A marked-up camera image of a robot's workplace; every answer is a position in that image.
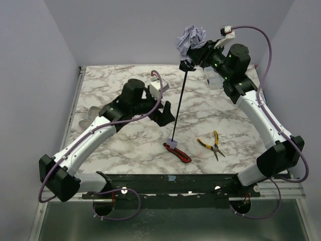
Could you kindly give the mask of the lavender folding umbrella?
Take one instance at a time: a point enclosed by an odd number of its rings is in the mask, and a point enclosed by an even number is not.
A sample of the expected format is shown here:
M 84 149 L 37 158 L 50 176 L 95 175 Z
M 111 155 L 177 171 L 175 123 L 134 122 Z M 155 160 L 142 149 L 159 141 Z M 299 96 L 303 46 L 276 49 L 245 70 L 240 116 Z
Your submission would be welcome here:
M 177 37 L 176 39 L 176 49 L 180 53 L 180 65 L 179 69 L 185 73 L 183 84 L 181 88 L 180 99 L 178 103 L 177 113 L 175 117 L 175 123 L 173 128 L 172 137 L 167 139 L 167 145 L 170 149 L 174 150 L 177 147 L 177 141 L 174 140 L 176 126 L 178 122 L 178 116 L 181 108 L 181 103 L 183 99 L 183 93 L 185 90 L 186 80 L 188 72 L 193 72 L 196 70 L 195 63 L 188 56 L 188 51 L 193 49 L 199 49 L 205 44 L 206 31 L 203 28 L 197 28 L 194 25 L 190 25 L 184 29 L 182 37 Z

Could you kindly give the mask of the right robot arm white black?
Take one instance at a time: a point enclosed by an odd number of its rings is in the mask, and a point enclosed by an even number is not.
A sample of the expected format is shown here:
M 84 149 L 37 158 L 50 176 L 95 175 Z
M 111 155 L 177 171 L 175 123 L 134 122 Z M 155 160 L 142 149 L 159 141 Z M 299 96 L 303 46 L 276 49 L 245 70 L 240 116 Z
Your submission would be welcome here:
M 262 99 L 256 96 L 257 87 L 246 75 L 251 60 L 248 48 L 234 44 L 228 54 L 223 55 L 223 50 L 216 49 L 215 44 L 207 41 L 199 49 L 190 48 L 187 55 L 193 64 L 202 68 L 212 67 L 223 78 L 224 92 L 251 120 L 266 148 L 255 164 L 237 174 L 238 182 L 249 186 L 296 166 L 304 140 L 285 129 Z

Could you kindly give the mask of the pink zippered umbrella case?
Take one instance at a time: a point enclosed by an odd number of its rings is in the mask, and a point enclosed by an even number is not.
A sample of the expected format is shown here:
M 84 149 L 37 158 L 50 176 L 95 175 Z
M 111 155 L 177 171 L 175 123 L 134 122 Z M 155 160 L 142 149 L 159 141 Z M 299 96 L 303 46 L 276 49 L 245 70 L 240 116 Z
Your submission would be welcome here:
M 93 123 L 95 118 L 99 115 L 100 111 L 101 111 L 100 107 L 97 107 L 97 106 L 90 107 L 88 113 L 85 114 L 78 123 L 80 129 L 83 131 L 86 130 Z

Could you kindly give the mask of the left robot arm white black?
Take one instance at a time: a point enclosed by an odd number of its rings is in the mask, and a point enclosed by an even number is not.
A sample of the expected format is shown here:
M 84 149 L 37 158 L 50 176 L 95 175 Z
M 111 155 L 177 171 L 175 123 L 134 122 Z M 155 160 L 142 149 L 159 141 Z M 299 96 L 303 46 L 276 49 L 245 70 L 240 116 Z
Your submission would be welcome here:
M 77 175 L 84 161 L 108 138 L 118 133 L 134 116 L 149 117 L 158 126 L 173 122 L 171 103 L 161 103 L 169 84 L 157 78 L 146 86 L 138 79 L 129 79 L 121 94 L 99 109 L 83 133 L 69 146 L 50 157 L 39 160 L 40 180 L 60 201 L 71 199 L 76 193 L 101 192 L 110 184 L 102 172 Z

